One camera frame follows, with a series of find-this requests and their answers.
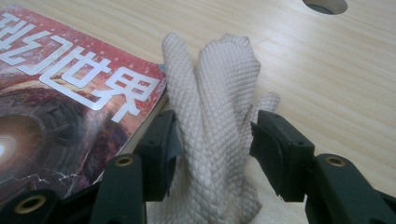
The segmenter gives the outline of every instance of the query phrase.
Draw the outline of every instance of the black plastic bracket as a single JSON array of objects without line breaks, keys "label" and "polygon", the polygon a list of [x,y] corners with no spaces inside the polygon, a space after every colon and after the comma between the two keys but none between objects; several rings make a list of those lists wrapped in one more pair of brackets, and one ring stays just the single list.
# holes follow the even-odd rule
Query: black plastic bracket
[{"label": "black plastic bracket", "polygon": [[333,154],[318,155],[313,174],[332,223],[396,223],[394,212],[351,161]]},{"label": "black plastic bracket", "polygon": [[106,165],[92,209],[90,224],[146,223],[142,162],[137,155],[120,155]]},{"label": "black plastic bracket", "polygon": [[140,139],[134,154],[142,159],[146,202],[161,202],[169,195],[177,156],[183,155],[173,110],[159,114]]},{"label": "black plastic bracket", "polygon": [[303,202],[305,170],[314,160],[315,146],[287,120],[259,111],[250,155],[259,162],[271,186],[285,202]]}]

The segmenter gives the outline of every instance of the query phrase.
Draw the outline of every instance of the red book cover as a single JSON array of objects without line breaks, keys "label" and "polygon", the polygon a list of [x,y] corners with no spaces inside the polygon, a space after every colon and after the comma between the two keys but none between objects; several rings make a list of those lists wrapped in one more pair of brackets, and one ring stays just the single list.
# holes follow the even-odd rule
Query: red book cover
[{"label": "red book cover", "polygon": [[163,95],[163,70],[30,10],[0,12],[0,206],[98,180]]}]

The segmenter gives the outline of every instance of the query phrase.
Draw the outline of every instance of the brass insert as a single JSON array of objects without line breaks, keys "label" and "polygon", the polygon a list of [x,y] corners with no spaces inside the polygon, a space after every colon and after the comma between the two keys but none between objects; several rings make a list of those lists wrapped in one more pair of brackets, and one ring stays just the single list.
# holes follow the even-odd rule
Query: brass insert
[{"label": "brass insert", "polygon": [[15,213],[28,214],[41,207],[46,202],[46,197],[43,195],[33,195],[21,201],[15,207]]},{"label": "brass insert", "polygon": [[116,165],[126,166],[129,164],[132,164],[132,162],[134,162],[134,159],[132,159],[130,157],[122,157],[122,158],[119,158],[118,160],[116,160]]},{"label": "brass insert", "polygon": [[333,166],[343,167],[346,163],[336,157],[326,157],[325,161]]}]

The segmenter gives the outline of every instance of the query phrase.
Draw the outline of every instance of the textured fabric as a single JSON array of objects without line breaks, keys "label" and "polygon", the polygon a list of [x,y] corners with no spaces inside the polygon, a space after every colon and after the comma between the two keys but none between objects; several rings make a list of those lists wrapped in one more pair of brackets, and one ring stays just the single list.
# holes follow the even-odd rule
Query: textured fabric
[{"label": "textured fabric", "polygon": [[150,205],[148,223],[248,223],[261,208],[244,178],[249,122],[259,108],[275,110],[279,97],[270,93],[249,106],[261,65],[245,37],[209,43],[195,72],[175,35],[164,39],[163,57],[184,156],[170,197]]}]

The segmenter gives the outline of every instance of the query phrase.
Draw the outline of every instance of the wood grain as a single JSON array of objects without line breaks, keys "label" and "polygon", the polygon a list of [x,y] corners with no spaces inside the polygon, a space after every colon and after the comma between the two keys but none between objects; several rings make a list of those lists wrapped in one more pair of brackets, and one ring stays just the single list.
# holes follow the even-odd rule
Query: wood grain
[{"label": "wood grain", "polygon": [[[317,147],[353,161],[370,183],[396,196],[396,2],[346,0],[325,15],[302,0],[1,1],[18,3],[134,55],[161,63],[173,32],[196,62],[226,33],[248,36],[262,70],[255,101],[281,95],[277,112]],[[253,223],[306,223],[302,204],[273,195],[254,160],[247,175],[263,209]]]}]

